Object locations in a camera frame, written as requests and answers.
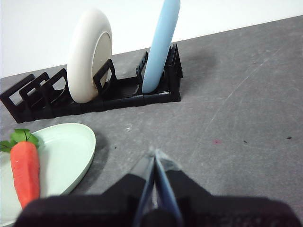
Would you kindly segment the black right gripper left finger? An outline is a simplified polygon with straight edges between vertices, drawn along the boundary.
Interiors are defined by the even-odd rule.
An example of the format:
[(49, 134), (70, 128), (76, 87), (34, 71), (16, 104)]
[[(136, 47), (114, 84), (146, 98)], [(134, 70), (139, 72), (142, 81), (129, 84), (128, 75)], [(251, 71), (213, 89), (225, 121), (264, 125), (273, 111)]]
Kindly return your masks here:
[(154, 167), (154, 155), (144, 155), (102, 194), (61, 195), (34, 200), (20, 213), (16, 227), (132, 226)]

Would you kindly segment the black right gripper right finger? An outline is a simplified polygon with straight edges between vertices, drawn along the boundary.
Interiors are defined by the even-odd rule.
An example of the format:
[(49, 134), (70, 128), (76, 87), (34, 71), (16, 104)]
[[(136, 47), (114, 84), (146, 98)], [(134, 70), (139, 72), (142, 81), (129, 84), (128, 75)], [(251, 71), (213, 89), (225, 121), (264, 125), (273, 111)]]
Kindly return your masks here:
[(155, 151), (164, 205), (183, 227), (296, 227), (291, 207), (266, 197), (213, 195), (165, 153)]

